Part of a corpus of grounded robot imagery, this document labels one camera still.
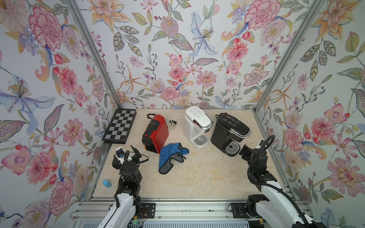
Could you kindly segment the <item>black coffee machine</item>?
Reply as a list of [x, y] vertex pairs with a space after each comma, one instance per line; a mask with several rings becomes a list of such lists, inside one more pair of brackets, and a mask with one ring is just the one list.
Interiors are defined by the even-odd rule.
[[251, 135], [251, 129], [228, 113], [216, 115], [211, 143], [222, 153], [235, 157], [241, 150], [238, 143]]

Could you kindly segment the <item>red Nespresso coffee machine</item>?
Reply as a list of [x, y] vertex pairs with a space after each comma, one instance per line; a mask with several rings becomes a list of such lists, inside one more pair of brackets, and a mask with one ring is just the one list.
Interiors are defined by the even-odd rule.
[[169, 136], [166, 119], [157, 114], [147, 114], [147, 118], [151, 121], [142, 135], [142, 143], [147, 151], [160, 154]]

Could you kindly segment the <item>blue microfibre cloth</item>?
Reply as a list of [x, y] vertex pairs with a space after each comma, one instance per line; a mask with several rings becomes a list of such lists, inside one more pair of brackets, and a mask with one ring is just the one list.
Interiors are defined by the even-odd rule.
[[189, 154], [189, 150], [181, 145], [181, 143], [170, 143], [163, 147], [159, 157], [159, 173], [167, 174], [173, 168], [173, 161], [183, 163], [185, 155]]

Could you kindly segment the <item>white coffee machine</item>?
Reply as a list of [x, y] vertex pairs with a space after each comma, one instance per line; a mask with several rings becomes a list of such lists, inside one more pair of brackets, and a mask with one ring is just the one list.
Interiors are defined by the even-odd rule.
[[197, 148], [209, 144], [207, 132], [214, 126], [213, 120], [199, 107], [191, 106], [185, 110], [184, 135]]

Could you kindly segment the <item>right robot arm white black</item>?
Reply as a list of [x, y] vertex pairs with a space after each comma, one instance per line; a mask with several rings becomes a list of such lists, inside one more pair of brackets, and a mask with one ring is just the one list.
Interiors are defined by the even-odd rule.
[[245, 145], [239, 152], [248, 162], [248, 180], [260, 191], [260, 194], [248, 197], [246, 214], [251, 218], [263, 218], [272, 228], [325, 228], [325, 224], [307, 215], [267, 171], [267, 148], [258, 145], [252, 149]]

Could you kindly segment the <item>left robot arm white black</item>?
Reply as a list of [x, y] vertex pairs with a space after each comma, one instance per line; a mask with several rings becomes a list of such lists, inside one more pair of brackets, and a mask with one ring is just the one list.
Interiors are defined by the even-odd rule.
[[116, 149], [112, 161], [112, 166], [119, 171], [115, 202], [98, 225], [99, 228], [127, 228], [129, 222], [140, 214], [142, 201], [139, 192], [143, 178], [139, 170], [141, 157], [135, 147], [132, 147], [132, 152], [124, 151], [121, 147]]

